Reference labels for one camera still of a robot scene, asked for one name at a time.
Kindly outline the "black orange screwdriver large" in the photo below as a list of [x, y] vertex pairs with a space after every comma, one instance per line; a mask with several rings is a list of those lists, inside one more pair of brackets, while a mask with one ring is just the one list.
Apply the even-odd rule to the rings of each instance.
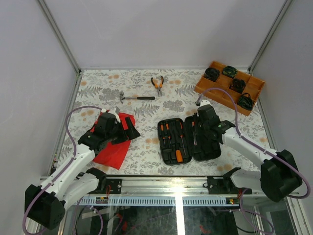
[[183, 146], [183, 151], [184, 151], [184, 154], [186, 155], [186, 149], [185, 149], [185, 144], [184, 144], [183, 128], [182, 128], [182, 123], [180, 121], [179, 121], [179, 134], [180, 134], [180, 138], [181, 138], [181, 142], [182, 142], [182, 146]]

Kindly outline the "thin black precision screwdriver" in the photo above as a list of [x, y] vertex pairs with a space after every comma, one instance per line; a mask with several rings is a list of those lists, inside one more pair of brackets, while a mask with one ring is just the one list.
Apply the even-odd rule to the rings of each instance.
[[162, 136], [162, 139], [163, 139], [164, 147], [166, 147], [165, 134], [164, 134], [164, 126], [163, 126], [162, 124], [160, 125], [160, 129], [161, 129], [161, 136]]

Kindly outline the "black plastic tool case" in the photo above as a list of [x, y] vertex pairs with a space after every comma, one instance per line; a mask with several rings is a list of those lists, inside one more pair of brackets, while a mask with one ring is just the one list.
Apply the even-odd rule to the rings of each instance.
[[[186, 149], [186, 155], [183, 151], [183, 146], [179, 134], [179, 121], [182, 123], [183, 135], [184, 135], [184, 144]], [[193, 142], [193, 131], [192, 131], [192, 121], [195, 122], [196, 132], [197, 132], [197, 146], [194, 146]], [[171, 133], [171, 147], [169, 147], [169, 142], [166, 132], [166, 123], [169, 124], [170, 133]], [[160, 125], [164, 126], [164, 134], [166, 147], [164, 147], [163, 139], [161, 136]], [[221, 155], [220, 144], [216, 141], [208, 140], [201, 132], [198, 127], [199, 117], [196, 114], [186, 117], [185, 120], [180, 118], [170, 118], [160, 121], [157, 124], [157, 135], [160, 141], [160, 153], [163, 162], [166, 165], [181, 165], [195, 160], [198, 162], [208, 161], [218, 158]], [[183, 162], [178, 163], [175, 155], [175, 145], [179, 144], [182, 148]]]

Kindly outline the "small black orange screwdriver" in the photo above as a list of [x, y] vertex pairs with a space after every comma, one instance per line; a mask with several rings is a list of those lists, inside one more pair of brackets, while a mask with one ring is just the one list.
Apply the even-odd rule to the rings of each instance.
[[169, 124], [166, 123], [166, 132], [167, 132], [167, 138], [168, 138], [168, 142], [169, 142], [169, 147], [171, 147], [171, 133], [170, 133], [170, 128], [169, 128]]

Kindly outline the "small hammer black grip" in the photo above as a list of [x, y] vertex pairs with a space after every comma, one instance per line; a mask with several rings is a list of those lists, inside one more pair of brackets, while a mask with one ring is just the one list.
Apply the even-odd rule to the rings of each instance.
[[154, 96], [137, 96], [137, 97], [125, 97], [124, 92], [121, 91], [119, 95], [120, 102], [123, 103], [124, 100], [155, 100]]

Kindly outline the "small orange precision screwdriver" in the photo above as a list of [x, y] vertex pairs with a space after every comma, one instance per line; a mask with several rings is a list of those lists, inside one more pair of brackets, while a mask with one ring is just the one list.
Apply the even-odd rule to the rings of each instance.
[[194, 146], [197, 146], [197, 132], [196, 132], [196, 126], [195, 126], [195, 122], [194, 121], [192, 121], [192, 131], [193, 131]]

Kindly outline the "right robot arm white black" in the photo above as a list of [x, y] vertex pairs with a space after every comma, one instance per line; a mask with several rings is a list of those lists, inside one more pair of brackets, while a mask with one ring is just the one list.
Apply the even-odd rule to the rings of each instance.
[[221, 121], [210, 102], [197, 104], [199, 128], [211, 141], [228, 146], [248, 158], [259, 171], [237, 169], [223, 180], [223, 188], [234, 193], [239, 188], [262, 191], [273, 202], [279, 202], [303, 184], [297, 173], [293, 155], [283, 150], [266, 149], [254, 140], [238, 133], [228, 120]]

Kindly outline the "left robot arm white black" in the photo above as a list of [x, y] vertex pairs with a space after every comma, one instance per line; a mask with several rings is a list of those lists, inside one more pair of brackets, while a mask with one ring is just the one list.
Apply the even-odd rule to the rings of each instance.
[[103, 171], [93, 167], [80, 178], [78, 175], [108, 144], [120, 144], [140, 137], [134, 123], [131, 115], [121, 119], [115, 109], [102, 110], [93, 126], [78, 140], [73, 156], [38, 186], [30, 185], [26, 189], [23, 220], [30, 218], [53, 230], [79, 199], [91, 192], [104, 192], [108, 186]]

